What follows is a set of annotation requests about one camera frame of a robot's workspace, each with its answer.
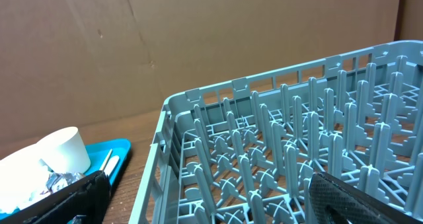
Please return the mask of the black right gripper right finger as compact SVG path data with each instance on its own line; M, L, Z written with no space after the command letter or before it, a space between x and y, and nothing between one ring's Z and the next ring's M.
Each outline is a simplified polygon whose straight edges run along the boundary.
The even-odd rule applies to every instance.
M422 223L327 172L312 175L309 198L317 223Z

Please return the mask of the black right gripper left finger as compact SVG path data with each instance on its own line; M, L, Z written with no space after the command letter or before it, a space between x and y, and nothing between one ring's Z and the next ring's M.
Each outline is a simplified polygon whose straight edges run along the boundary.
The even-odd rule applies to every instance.
M96 171L60 191L1 220L15 223L68 223L82 217L83 223L102 223L110 202L107 175Z

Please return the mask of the foil wrapper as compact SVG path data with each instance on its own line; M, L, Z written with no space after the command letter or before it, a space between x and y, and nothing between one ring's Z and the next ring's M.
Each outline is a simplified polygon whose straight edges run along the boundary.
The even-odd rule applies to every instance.
M49 193L53 194L85 177L80 172L66 172L66 173L50 173L49 179L46 182L46 188Z

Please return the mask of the white napkin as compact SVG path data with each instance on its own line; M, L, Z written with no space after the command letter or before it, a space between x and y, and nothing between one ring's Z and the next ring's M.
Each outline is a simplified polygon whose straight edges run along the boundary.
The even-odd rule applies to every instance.
M24 209L41 200L47 191L46 182L49 171L22 172L6 181L1 195L2 211L12 213L16 209Z

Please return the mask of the grey dishwasher rack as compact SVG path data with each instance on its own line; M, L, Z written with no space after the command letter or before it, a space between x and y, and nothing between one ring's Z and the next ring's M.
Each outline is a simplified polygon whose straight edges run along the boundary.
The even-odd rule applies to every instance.
M422 219L420 41L168 97L130 222L312 223L319 171Z

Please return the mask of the wooden chopstick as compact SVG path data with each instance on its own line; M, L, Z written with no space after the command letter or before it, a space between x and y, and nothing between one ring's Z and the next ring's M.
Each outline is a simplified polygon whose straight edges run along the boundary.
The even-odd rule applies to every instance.
M103 160L103 162L102 162L102 164L101 164L101 166L100 166L99 170L103 171L103 170L105 169L105 167L106 167L106 165L107 165L107 163L108 163L108 161L109 161L109 159L110 159L110 156L111 156L111 154L112 154L112 151L113 151L113 149L110 149L110 150L108 151L108 153L107 153L106 157L104 158L104 160Z

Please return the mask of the white plastic fork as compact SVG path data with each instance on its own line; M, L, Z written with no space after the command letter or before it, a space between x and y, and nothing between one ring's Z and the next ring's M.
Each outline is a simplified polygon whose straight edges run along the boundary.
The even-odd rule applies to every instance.
M110 157L108 162L105 164L103 168L105 175L111 176L111 174L113 173L119 161L120 161L120 158L117 155Z

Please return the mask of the teal plastic tray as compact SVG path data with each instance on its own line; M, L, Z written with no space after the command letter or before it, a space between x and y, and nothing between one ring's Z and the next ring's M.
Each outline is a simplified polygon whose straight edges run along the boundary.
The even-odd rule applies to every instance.
M117 155L120 158L120 161L117 164L116 168L114 169L113 173L111 174L111 176L108 176L110 184L111 184L111 190L110 191L113 191L113 189L115 189L115 186L116 186L116 177L119 175L119 173L122 169L123 163L126 162L130 148L131 148L131 143L127 139L114 139L114 140L104 141L104 142L100 142L100 143L94 143L92 145L86 146L87 153L88 153L89 158L91 160L91 166L85 172L85 176L88 176L88 175L90 175L90 174L92 174L96 171L99 171L99 168L100 168L104 158L106 157L108 151L110 149L113 149L110 157ZM45 195L46 196L44 196L41 200L43 200L44 198L47 198L48 196L50 196L52 194L49 193L49 192L45 192ZM21 210L22 209L16 209L16 210L14 210L14 212L12 212L10 214L2 213L1 214L1 220L10 216L10 215L12 215L12 214L14 214L14 213L16 213L16 212L18 212L18 211L21 211ZM70 221L70 223L83 223L83 218L79 217L79 216L74 217Z

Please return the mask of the white paper cup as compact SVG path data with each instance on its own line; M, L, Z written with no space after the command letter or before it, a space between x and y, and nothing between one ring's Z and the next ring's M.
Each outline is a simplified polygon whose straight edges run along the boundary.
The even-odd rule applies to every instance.
M91 166L85 144L75 126L62 128L37 143L41 159L58 173L84 173Z

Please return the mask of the white bowl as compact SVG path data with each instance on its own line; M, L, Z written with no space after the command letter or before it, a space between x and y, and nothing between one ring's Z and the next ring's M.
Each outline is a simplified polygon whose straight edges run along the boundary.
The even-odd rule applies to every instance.
M50 171L40 148L29 145L1 160L1 213L24 209L41 199Z

